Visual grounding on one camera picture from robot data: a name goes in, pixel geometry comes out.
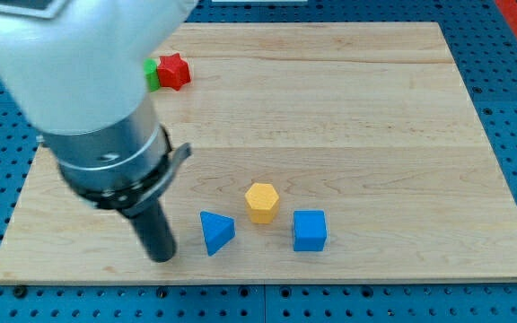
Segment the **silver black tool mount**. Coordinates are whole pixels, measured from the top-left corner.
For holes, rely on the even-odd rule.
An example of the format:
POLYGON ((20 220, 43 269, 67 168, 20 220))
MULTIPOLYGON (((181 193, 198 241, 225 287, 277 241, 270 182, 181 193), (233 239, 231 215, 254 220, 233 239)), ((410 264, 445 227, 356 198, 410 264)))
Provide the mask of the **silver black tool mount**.
POLYGON ((159 198, 191 155, 190 144, 171 144, 149 97, 108 127, 72 135, 44 133, 42 139, 78 196, 127 218, 160 211, 159 198))

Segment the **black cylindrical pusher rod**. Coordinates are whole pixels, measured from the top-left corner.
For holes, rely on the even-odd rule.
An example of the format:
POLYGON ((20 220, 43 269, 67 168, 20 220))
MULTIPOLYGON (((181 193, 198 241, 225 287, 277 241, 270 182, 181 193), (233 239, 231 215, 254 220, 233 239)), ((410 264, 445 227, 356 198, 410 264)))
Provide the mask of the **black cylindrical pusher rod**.
POLYGON ((174 257, 176 240, 159 202, 153 202, 138 214, 130 215, 128 220, 153 262, 166 262, 174 257))

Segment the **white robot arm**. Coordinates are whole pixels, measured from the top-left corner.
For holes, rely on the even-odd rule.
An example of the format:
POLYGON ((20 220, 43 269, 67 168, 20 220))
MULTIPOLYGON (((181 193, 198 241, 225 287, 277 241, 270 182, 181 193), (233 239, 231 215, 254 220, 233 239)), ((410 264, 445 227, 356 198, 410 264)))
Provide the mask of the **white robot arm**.
POLYGON ((93 207, 127 218, 149 258, 177 249, 159 199, 190 156, 150 100, 146 57, 194 9, 188 0, 0 1, 0 79, 93 207))

